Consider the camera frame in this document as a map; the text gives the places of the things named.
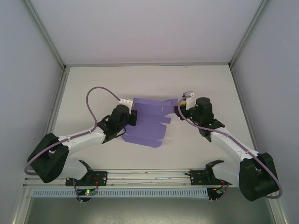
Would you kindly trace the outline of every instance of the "red wire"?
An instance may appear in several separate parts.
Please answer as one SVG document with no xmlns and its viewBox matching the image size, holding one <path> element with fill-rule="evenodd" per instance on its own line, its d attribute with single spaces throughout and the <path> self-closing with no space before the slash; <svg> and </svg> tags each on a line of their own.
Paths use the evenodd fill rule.
<svg viewBox="0 0 299 224">
<path fill-rule="evenodd" d="M 96 177 L 93 178 L 94 180 L 97 180 L 97 187 L 95 188 L 95 190 L 99 187 L 99 181 Z"/>
</svg>

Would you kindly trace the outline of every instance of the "gray wall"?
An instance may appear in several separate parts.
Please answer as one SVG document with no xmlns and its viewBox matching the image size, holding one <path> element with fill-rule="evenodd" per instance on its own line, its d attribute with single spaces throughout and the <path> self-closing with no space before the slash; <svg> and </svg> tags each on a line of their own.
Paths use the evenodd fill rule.
<svg viewBox="0 0 299 224">
<path fill-rule="evenodd" d="M 235 67 L 258 148 L 269 152 L 283 200 L 299 220 L 299 1 L 273 0 Z"/>
<path fill-rule="evenodd" d="M 7 224 L 26 159 L 42 137 L 60 70 L 21 1 L 0 5 L 0 223 Z"/>
</svg>

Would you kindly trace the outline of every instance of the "enclosure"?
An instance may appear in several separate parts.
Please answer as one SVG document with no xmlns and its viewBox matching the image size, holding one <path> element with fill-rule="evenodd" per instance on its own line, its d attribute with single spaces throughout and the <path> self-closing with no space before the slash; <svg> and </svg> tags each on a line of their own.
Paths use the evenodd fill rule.
<svg viewBox="0 0 299 224">
<path fill-rule="evenodd" d="M 296 223 L 298 10 L 296 0 L 2 1 L 1 223 Z M 45 134 L 93 125 L 94 86 L 123 99 L 210 98 L 232 135 L 273 157 L 283 196 L 249 202 L 232 185 L 211 203 L 219 185 L 186 174 L 233 160 L 174 113 L 160 147 L 117 138 L 72 155 L 107 172 L 87 204 L 65 178 L 25 175 Z M 118 102 L 96 90 L 89 104 L 101 120 Z"/>
</svg>

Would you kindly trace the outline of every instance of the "black mounting bracket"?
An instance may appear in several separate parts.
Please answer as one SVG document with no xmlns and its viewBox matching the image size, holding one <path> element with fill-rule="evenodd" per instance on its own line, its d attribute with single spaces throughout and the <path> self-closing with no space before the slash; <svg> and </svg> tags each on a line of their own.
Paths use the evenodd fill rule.
<svg viewBox="0 0 299 224">
<path fill-rule="evenodd" d="M 221 189 L 215 188 L 207 188 L 207 194 L 209 196 L 209 200 L 217 200 L 223 195 L 223 191 Z"/>
<path fill-rule="evenodd" d="M 83 186 L 96 187 L 97 185 L 99 187 L 105 187 L 107 184 L 107 178 L 108 178 L 108 172 L 93 171 L 92 178 L 90 178 L 88 182 L 84 179 L 81 179 L 81 180 L 75 180 L 75 183 L 76 183 L 76 187 L 83 187 Z M 74 186 L 72 178 L 70 178 L 69 180 L 66 179 L 65 185 L 67 187 Z"/>
<path fill-rule="evenodd" d="M 190 176 L 191 185 L 222 185 L 222 180 L 208 179 L 205 170 L 190 170 L 185 175 Z"/>
</svg>

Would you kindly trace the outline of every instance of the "metal frame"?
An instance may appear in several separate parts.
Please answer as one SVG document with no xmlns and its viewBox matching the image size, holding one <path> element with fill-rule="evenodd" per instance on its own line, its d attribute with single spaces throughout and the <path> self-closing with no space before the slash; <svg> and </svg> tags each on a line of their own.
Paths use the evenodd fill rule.
<svg viewBox="0 0 299 224">
<path fill-rule="evenodd" d="M 55 97 L 51 106 L 50 115 L 47 120 L 47 125 L 44 134 L 52 132 L 55 127 L 55 122 L 58 116 L 59 107 L 62 101 L 63 92 L 66 86 L 67 78 L 71 67 L 122 67 L 122 66 L 192 66 L 192 65 L 229 65 L 235 87 L 241 102 L 241 106 L 245 115 L 247 125 L 249 127 L 250 137 L 252 139 L 255 150 L 258 150 L 258 145 L 246 107 L 244 105 L 243 97 L 239 91 L 239 85 L 235 79 L 234 67 L 238 62 L 242 52 L 244 51 L 248 41 L 250 40 L 254 30 L 258 26 L 267 6 L 271 0 L 262 0 L 254 18 L 252 19 L 247 31 L 245 32 L 242 40 L 240 41 L 231 61 L 229 63 L 121 63 L 121 64 L 77 64 L 66 66 L 61 59 L 53 41 L 51 40 L 46 28 L 44 27 L 41 19 L 38 16 L 31 0 L 21 0 L 27 9 L 30 17 L 52 53 L 54 59 L 59 64 L 62 73 L 60 74 L 60 82 L 57 86 Z M 189 170 L 108 170 L 109 176 L 107 179 L 106 189 L 127 189 L 127 188 L 198 188 L 200 186 L 191 186 L 190 179 L 184 173 Z M 27 176 L 16 206 L 13 224 L 20 224 L 25 222 L 26 214 L 29 209 L 30 201 L 34 193 L 34 189 L 68 189 L 65 186 L 65 179 L 56 179 L 55 181 L 45 184 L 36 176 Z M 268 200 L 269 208 L 273 213 L 273 221 L 277 224 L 290 223 L 287 216 L 285 206 L 281 199 Z"/>
<path fill-rule="evenodd" d="M 264 12 L 266 11 L 269 3 L 271 0 L 262 0 L 261 4 L 259 5 L 256 14 L 254 15 L 252 21 L 250 22 L 250 25 L 248 26 L 245 34 L 243 35 L 232 59 L 229 62 L 230 69 L 233 70 L 235 65 L 237 64 L 242 52 L 244 51 L 247 43 L 249 42 L 252 34 L 254 33 L 256 27 L 258 26 Z"/>
<path fill-rule="evenodd" d="M 64 70 L 65 64 L 64 64 L 63 60 L 61 59 L 53 41 L 51 40 L 49 33 L 47 32 L 41 19 L 39 18 L 38 13 L 37 13 L 36 9 L 34 8 L 31 0 L 21 0 L 21 2 L 24 4 L 25 8 L 27 9 L 28 14 L 30 15 L 33 23 L 36 25 L 37 30 L 39 31 L 39 33 L 42 36 L 43 40 L 45 41 L 46 45 L 48 46 L 54 59 L 60 66 L 61 70 Z"/>
</svg>

